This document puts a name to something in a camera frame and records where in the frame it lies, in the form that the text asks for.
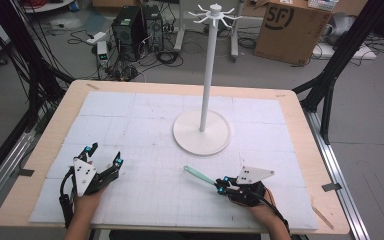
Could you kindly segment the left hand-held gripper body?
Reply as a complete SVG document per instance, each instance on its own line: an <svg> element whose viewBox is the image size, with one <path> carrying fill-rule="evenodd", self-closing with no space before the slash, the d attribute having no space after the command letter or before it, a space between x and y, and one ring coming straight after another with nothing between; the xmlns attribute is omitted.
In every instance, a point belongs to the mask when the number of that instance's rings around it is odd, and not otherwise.
<svg viewBox="0 0 384 240"><path fill-rule="evenodd" d="M94 194L119 177L119 175L106 175L105 171L98 173L93 165L78 158L75 158L73 163L75 176L74 185L79 197Z"/></svg>

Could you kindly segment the white grid mat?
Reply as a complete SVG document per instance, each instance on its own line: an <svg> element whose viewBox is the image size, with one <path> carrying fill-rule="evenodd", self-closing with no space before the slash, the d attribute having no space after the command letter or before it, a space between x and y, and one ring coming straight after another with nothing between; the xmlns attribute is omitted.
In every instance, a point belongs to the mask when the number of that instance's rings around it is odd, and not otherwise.
<svg viewBox="0 0 384 240"><path fill-rule="evenodd" d="M226 118L232 136L226 149L209 157L187 153L172 133L175 119L200 105L198 96L89 93L48 171L30 222L63 222L59 190L71 187L63 177L85 146L97 144L91 159L98 170L116 156L124 163L104 192L96 224L257 229L244 208L185 170L192 167L217 179L251 166L273 171L263 183L291 229L317 229L279 101L211 98L211 109Z"/></svg>

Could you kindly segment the aluminium rail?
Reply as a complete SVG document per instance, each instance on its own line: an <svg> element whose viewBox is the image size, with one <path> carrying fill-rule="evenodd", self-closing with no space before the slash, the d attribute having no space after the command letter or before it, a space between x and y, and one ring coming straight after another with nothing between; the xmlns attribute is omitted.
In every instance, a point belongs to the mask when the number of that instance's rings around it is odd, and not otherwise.
<svg viewBox="0 0 384 240"><path fill-rule="evenodd" d="M4 151L2 157L3 162L0 164L0 191L3 189L23 157L27 154L35 137L35 131L23 132L19 137L9 143L9 147Z"/></svg>
<svg viewBox="0 0 384 240"><path fill-rule="evenodd" d="M347 219L348 226L350 227L353 239L370 240L370 236L349 190L348 184L339 166L334 150L330 144L327 144L324 141L322 134L320 133L321 120L316 113L304 111L304 115L308 121L317 147L321 153L322 160L331 179L331 183L339 183L342 186L341 190L334 192L337 194L342 210Z"/></svg>

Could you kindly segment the brown cardboard box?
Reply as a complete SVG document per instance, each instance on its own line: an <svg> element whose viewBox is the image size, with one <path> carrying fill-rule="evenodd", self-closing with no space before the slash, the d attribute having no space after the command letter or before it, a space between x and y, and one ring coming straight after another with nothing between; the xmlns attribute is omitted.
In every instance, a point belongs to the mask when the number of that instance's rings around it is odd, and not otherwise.
<svg viewBox="0 0 384 240"><path fill-rule="evenodd" d="M254 54L305 65L329 22L330 11L310 8L308 0L267 0Z"/></svg>

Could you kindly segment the person's right hand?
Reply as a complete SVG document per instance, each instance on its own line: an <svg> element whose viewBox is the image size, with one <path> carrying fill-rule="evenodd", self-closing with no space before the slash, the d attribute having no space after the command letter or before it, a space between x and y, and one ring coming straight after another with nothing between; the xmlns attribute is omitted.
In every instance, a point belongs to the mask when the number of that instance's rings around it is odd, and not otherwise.
<svg viewBox="0 0 384 240"><path fill-rule="evenodd" d="M275 200L272 192L267 189L264 194L264 199L268 201L272 206L275 206ZM247 210L261 223L270 223L277 219L277 216L273 209L267 204L262 204L254 207L248 207Z"/></svg>

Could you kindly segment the large black computer tower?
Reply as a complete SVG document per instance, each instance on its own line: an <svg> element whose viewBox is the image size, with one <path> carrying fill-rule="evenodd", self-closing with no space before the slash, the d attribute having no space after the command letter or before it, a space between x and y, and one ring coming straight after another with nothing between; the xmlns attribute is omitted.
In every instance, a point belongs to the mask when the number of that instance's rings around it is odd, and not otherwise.
<svg viewBox="0 0 384 240"><path fill-rule="evenodd" d="M111 25L119 56L124 61L139 60L139 44L145 39L142 10L124 6Z"/></svg>

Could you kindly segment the narrow black computer tower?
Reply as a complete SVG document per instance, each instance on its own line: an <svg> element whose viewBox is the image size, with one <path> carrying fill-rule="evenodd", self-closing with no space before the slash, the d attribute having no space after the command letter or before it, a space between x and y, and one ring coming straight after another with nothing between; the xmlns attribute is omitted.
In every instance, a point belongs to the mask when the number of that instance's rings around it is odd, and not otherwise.
<svg viewBox="0 0 384 240"><path fill-rule="evenodd" d="M162 17L157 5L142 7L144 25L148 37L148 51L159 52L164 49Z"/></svg>

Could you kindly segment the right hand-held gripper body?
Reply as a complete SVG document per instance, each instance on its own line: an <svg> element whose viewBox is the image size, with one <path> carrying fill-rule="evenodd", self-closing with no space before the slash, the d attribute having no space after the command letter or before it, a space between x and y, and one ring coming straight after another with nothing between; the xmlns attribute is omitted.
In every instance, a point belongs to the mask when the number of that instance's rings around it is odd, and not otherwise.
<svg viewBox="0 0 384 240"><path fill-rule="evenodd" d="M237 185L231 189L228 199L240 206L254 207L264 203L267 190L262 180L275 174L274 170L243 166L236 178Z"/></svg>

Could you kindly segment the person's left hand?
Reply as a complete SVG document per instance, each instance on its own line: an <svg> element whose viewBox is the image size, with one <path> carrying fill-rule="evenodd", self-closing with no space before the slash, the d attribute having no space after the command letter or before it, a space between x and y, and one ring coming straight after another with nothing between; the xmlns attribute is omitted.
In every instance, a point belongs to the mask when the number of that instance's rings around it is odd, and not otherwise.
<svg viewBox="0 0 384 240"><path fill-rule="evenodd" d="M105 192L105 189L92 194L83 195L75 199L74 217L81 220L91 220L99 206L100 199Z"/></svg>

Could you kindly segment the white power supply unit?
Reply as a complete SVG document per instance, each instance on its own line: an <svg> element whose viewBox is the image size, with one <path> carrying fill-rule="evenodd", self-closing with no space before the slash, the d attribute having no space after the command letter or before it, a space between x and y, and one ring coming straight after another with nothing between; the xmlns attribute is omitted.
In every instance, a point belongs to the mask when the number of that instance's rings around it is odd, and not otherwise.
<svg viewBox="0 0 384 240"><path fill-rule="evenodd" d="M108 66L108 46L106 41L98 41L97 42L97 59L98 63L101 67L107 67Z"/></svg>

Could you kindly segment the white foam board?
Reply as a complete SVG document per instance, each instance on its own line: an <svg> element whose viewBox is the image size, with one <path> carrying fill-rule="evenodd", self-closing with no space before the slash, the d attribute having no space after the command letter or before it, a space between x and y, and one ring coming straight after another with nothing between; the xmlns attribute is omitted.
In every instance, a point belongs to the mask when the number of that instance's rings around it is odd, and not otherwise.
<svg viewBox="0 0 384 240"><path fill-rule="evenodd" d="M328 43L317 43L312 52L312 57L314 59L329 60L333 55L339 52L344 54L344 51L339 49L335 50L333 45ZM355 52L352 57L353 60L375 60L376 54L369 49L365 44L362 44Z"/></svg>

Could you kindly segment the white power strip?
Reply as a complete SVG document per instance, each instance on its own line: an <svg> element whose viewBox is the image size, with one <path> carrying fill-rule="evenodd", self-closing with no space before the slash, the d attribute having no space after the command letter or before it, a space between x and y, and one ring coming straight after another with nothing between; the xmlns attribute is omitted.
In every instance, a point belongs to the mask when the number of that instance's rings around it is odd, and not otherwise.
<svg viewBox="0 0 384 240"><path fill-rule="evenodd" d="M106 34L104 32L98 32L92 38L88 39L87 43L88 44L95 44L97 41L101 40L105 36L106 36Z"/></svg>

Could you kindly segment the white hook stand rack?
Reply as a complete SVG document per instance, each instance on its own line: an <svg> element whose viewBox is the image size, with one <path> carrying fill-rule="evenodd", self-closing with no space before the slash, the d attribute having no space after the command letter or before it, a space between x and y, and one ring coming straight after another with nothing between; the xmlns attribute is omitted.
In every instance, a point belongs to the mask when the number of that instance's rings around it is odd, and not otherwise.
<svg viewBox="0 0 384 240"><path fill-rule="evenodd" d="M221 114L209 109L217 31L219 22L230 28L225 19L237 20L237 17L230 16L234 8L223 11L218 3L212 4L209 9L204 9L202 6L199 6L199 9L201 13L191 15L202 16L199 23L210 22L202 105L200 110L180 114L173 124L172 132L176 143L186 152L197 156L211 156L223 151L231 138L228 121Z"/></svg>

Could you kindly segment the wooden spatula with green handle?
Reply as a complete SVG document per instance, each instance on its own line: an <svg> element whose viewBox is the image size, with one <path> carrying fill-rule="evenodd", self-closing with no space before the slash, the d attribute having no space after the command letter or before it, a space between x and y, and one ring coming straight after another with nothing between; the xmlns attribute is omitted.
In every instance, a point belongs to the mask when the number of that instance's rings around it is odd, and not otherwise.
<svg viewBox="0 0 384 240"><path fill-rule="evenodd" d="M195 176L196 178L198 178L204 182L209 183L210 185L214 185L214 186L216 185L216 181L210 179L209 177L205 176L203 173L199 172L198 170L196 170L190 166L184 166L183 170L185 170L189 174Z"/></svg>

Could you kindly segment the grey bag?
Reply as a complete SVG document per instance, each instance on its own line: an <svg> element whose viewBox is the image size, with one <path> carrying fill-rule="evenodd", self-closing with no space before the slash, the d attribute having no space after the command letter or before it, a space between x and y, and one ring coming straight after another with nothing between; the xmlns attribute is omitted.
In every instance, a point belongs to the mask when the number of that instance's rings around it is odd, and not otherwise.
<svg viewBox="0 0 384 240"><path fill-rule="evenodd" d="M337 40L348 32L355 22L355 17L347 15L343 12L337 12L332 15L327 23L323 38L331 45L335 45Z"/></svg>

